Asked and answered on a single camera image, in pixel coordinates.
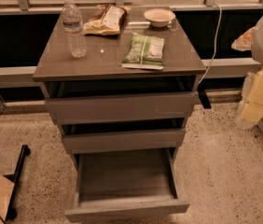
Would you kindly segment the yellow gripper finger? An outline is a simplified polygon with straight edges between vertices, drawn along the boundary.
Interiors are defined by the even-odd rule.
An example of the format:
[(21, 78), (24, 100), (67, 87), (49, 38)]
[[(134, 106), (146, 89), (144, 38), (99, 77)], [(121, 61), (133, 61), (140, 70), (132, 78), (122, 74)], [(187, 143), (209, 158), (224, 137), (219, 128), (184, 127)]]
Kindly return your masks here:
[(252, 27), (240, 35), (232, 44), (231, 47), (238, 51), (247, 51), (251, 49), (255, 28)]
[(235, 124), (244, 130), (257, 125), (263, 118), (263, 69), (248, 73), (243, 82)]

